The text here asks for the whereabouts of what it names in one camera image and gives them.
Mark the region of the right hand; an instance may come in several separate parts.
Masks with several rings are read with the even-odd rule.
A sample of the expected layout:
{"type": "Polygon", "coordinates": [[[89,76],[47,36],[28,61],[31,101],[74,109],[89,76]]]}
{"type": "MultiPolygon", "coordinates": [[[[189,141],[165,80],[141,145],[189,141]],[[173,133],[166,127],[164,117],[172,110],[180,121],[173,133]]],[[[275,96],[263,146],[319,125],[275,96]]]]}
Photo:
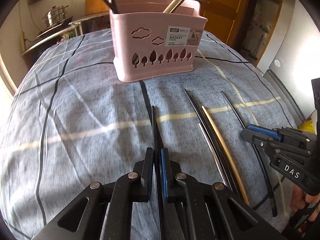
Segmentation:
{"type": "Polygon", "coordinates": [[[292,189],[290,208],[293,212],[304,209],[306,204],[316,204],[319,201],[319,194],[311,196],[295,185],[292,189]]]}

